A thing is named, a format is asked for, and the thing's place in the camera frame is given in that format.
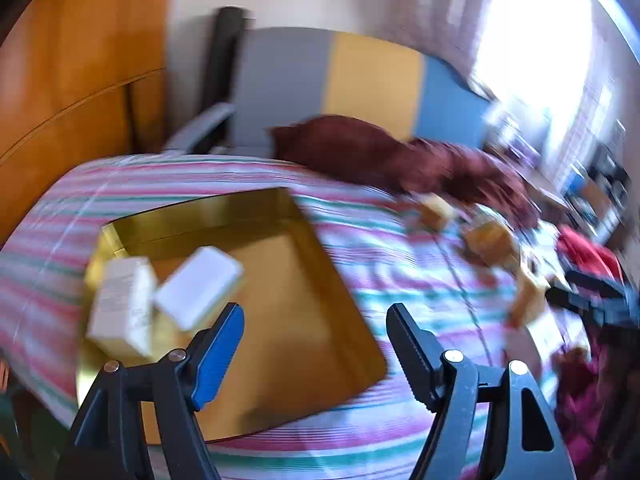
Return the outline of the yellow sponge block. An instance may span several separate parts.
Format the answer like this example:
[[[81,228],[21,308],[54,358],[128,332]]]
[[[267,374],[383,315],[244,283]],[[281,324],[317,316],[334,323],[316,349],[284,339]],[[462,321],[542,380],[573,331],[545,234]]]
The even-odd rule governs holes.
[[[430,230],[440,232],[454,220],[456,210],[437,194],[427,194],[419,198],[421,223]]]
[[[463,238],[469,251],[486,266],[507,266],[520,258],[512,230],[501,221],[489,219],[473,224]]]
[[[509,311],[514,327],[523,327],[539,318],[546,310],[548,281],[543,276],[521,270],[516,277],[516,294]]]

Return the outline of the wooden side desk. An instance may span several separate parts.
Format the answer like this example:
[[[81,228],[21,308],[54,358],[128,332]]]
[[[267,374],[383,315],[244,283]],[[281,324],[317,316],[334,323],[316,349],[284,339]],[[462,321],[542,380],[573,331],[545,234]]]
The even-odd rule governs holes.
[[[604,145],[587,167],[574,166],[563,185],[542,172],[550,139],[548,112],[534,112],[519,102],[493,102],[484,116],[484,150],[512,166],[524,179],[541,217],[567,223],[590,240],[623,250],[636,226],[629,206],[630,179]]]

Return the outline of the red cloth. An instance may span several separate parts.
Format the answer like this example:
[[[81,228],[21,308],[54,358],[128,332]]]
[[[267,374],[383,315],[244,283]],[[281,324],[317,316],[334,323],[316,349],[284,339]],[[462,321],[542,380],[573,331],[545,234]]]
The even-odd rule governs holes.
[[[622,282],[623,271],[616,255],[608,248],[593,243],[569,226],[560,226],[556,251],[582,272]]]

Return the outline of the white flat box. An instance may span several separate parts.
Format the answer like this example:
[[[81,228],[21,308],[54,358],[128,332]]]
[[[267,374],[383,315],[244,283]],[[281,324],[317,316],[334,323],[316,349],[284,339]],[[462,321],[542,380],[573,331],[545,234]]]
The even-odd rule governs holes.
[[[154,292],[155,307],[179,330],[194,330],[243,274],[242,263],[226,252],[199,247]]]

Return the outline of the maroon jacket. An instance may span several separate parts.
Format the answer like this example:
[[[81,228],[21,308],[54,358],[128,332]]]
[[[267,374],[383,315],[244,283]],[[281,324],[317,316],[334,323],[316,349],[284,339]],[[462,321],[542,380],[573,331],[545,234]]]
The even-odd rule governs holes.
[[[424,139],[402,142],[370,122],[341,115],[272,127],[269,134],[274,158],[336,180],[481,204],[521,229],[538,223],[523,178],[478,148]]]

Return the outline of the magenta garment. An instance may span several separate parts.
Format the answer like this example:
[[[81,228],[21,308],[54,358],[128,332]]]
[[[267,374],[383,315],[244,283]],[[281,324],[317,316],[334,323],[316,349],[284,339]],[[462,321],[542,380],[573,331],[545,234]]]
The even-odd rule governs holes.
[[[639,333],[604,328],[552,356],[555,419],[578,479],[639,477]]]

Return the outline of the white medicine box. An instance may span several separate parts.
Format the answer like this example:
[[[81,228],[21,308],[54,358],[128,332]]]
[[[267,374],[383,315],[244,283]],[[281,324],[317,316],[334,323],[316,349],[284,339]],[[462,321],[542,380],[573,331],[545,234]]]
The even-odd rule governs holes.
[[[148,258],[108,260],[102,284],[93,299],[88,339],[112,358],[149,358],[156,285]]]

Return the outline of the gold rectangular tray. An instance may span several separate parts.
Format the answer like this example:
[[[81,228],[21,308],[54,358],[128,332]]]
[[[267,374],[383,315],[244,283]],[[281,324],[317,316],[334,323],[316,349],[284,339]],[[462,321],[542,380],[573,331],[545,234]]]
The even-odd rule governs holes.
[[[148,258],[160,280],[194,250],[242,263],[230,301],[245,330],[216,398],[196,418],[203,437],[254,434],[335,408],[386,375],[369,326],[286,188],[208,196],[107,223],[85,273],[85,302],[113,258]]]

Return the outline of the grey yellow blue chair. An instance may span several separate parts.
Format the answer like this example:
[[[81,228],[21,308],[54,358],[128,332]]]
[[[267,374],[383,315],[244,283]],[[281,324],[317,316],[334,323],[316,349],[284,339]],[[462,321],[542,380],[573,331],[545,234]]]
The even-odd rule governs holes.
[[[268,27],[243,35],[231,94],[174,133],[168,152],[192,153],[220,125],[232,155],[270,157],[269,128],[342,115],[394,138],[478,148],[488,103],[447,63],[417,50],[351,32]]]

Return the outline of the striped bed sheet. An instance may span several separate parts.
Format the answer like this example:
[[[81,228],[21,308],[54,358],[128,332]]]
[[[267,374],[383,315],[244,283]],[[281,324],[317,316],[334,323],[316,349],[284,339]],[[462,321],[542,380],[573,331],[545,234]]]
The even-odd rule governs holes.
[[[210,447],[226,479],[405,479],[433,420],[385,330],[404,304],[422,327],[473,361],[504,355],[514,279],[463,257],[455,226],[416,225],[408,200],[255,157],[136,155],[87,162],[26,214],[1,251],[1,348],[26,386],[69,425],[86,265],[101,226],[189,198],[285,186],[309,217],[381,346],[386,378],[320,415]]]

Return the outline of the pink floral curtain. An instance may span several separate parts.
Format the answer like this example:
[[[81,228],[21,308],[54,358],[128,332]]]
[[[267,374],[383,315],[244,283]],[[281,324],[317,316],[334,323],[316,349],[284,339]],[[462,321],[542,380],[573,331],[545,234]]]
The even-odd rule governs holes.
[[[449,63],[472,78],[490,0],[390,0],[382,36]]]

